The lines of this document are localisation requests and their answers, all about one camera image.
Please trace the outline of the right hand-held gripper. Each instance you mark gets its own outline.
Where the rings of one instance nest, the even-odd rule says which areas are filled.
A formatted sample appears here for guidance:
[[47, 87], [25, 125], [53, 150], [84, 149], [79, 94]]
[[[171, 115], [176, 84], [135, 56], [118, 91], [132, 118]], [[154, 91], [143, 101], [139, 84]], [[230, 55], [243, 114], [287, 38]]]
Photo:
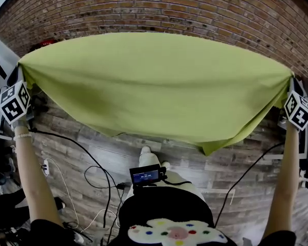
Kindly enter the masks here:
[[290, 78], [287, 99], [282, 104], [278, 126], [286, 130], [289, 121], [298, 131], [305, 130], [308, 126], [308, 95], [302, 81], [295, 77]]

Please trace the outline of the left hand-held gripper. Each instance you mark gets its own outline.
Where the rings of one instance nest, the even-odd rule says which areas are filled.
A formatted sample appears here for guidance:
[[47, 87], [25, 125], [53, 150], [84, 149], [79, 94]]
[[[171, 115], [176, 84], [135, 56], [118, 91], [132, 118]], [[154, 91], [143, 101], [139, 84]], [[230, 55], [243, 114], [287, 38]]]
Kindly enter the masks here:
[[15, 67], [0, 91], [0, 112], [9, 125], [27, 115], [31, 96], [21, 67]]

